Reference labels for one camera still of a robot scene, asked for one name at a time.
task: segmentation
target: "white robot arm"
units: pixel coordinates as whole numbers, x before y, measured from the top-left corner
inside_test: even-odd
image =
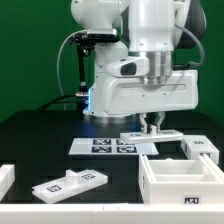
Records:
[[[196,14],[200,16],[193,22],[202,37],[206,22],[199,0],[73,0],[72,14],[98,36],[121,26],[130,43],[129,47],[121,41],[95,46],[95,82],[86,116],[117,120],[141,114],[147,133],[146,113],[159,112],[162,119],[164,111],[197,106],[197,71],[174,71],[172,52],[192,44],[191,38],[183,39],[183,31],[187,25],[194,30],[191,20]]]

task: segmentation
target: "white rectangular base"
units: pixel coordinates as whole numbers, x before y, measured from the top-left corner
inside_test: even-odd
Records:
[[[157,155],[153,143],[127,144],[115,138],[75,138],[69,155]]]
[[[176,130],[164,130],[155,134],[145,134],[141,132],[120,134],[121,139],[129,144],[180,141],[182,136],[183,133]]]
[[[15,181],[14,165],[3,165],[0,168],[0,201]]]
[[[222,205],[0,205],[1,224],[223,224]]]
[[[188,159],[196,160],[198,156],[206,154],[215,164],[219,164],[219,150],[204,135],[184,135],[181,148]]]
[[[107,182],[107,176],[94,170],[79,173],[67,170],[65,177],[33,187],[32,193],[42,201],[52,204]]]

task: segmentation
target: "white box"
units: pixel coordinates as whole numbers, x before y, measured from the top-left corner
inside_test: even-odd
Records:
[[[65,177],[35,186],[32,193],[42,201],[53,204],[107,182],[108,177],[95,170],[79,173],[67,170]]]
[[[15,181],[14,165],[3,165],[0,168],[0,201]]]
[[[204,135],[184,135],[181,148],[188,159],[197,160],[199,155],[206,154],[215,164],[219,164],[219,150]]]
[[[150,161],[140,156],[139,186],[144,203],[224,203],[224,174],[207,155]]]

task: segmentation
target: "table surface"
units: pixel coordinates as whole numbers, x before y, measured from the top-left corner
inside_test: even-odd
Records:
[[[138,156],[71,156],[74,138],[119,138],[121,132],[138,131],[138,122],[104,125],[83,121],[76,111],[21,111],[0,124],[0,166],[15,164],[16,181],[3,203],[43,203],[32,187],[65,176],[71,169],[94,169],[108,176],[108,184],[60,203],[141,203]],[[224,128],[196,112],[168,112],[162,125],[186,135],[206,135],[220,150],[224,170]],[[156,144],[159,156],[149,159],[184,159],[180,142]]]

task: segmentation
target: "white bin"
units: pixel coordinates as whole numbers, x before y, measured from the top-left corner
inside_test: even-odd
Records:
[[[139,186],[146,204],[224,203],[224,174],[207,155],[199,160],[140,155]]]

